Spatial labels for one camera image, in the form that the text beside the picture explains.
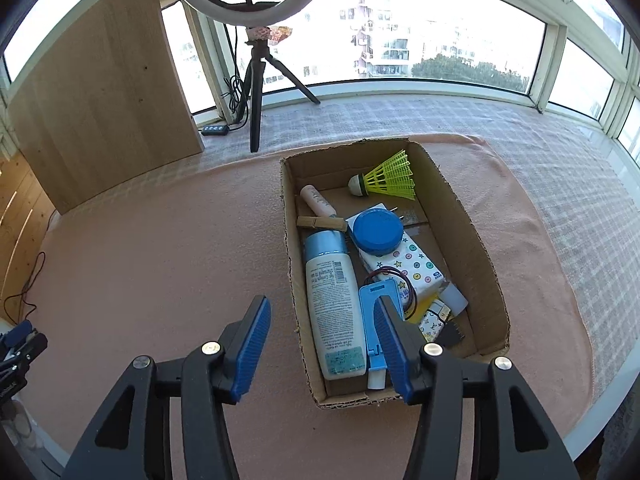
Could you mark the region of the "left white gloved hand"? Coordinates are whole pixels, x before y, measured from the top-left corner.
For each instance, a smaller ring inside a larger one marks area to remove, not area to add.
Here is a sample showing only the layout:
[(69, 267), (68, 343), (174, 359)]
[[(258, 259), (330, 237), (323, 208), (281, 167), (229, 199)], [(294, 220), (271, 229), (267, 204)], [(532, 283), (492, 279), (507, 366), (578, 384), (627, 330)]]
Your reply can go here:
[(1, 426), (15, 446), (41, 450), (43, 443), (19, 400), (9, 400), (1, 407)]

